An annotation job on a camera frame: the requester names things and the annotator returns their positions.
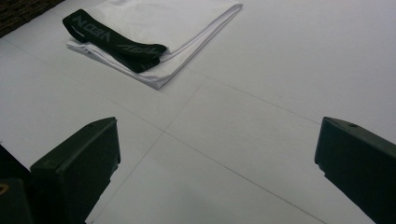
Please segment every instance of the white surface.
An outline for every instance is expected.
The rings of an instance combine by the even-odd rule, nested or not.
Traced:
[[[118,119],[96,223],[373,223],[314,164],[323,116],[396,143],[396,2],[241,0],[159,91],[79,55],[66,0],[0,39],[0,141],[30,166]]]

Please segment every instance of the black strap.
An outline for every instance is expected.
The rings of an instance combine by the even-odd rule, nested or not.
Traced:
[[[160,63],[159,56],[166,51],[164,45],[137,43],[118,34],[96,21],[83,9],[64,18],[63,23],[77,41],[93,43],[136,73]]]

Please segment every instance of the dark green plastic object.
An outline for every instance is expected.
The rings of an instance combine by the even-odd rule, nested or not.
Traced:
[[[115,118],[86,125],[31,172],[0,146],[0,223],[83,224],[119,163]]]
[[[120,163],[115,118],[86,125],[31,167],[52,222],[84,223]]]
[[[396,223],[394,144],[356,124],[324,118],[315,163],[375,223]]]

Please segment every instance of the white towel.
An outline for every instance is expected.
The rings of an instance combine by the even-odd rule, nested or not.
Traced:
[[[134,42],[167,47],[160,64],[139,74],[90,42],[69,41],[67,46],[159,89],[241,9],[234,0],[107,0],[85,9]]]

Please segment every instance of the logo on strap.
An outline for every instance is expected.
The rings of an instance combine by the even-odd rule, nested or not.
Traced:
[[[76,21],[77,25],[87,31],[88,33],[95,35],[96,37],[105,40],[107,43],[110,42],[110,32],[97,28],[94,24],[84,21],[81,16],[75,17],[72,21]]]
[[[136,45],[117,45],[117,47],[120,47],[123,50],[129,51],[131,53],[147,53],[154,55],[161,54],[159,51],[156,51],[157,48],[139,48]]]

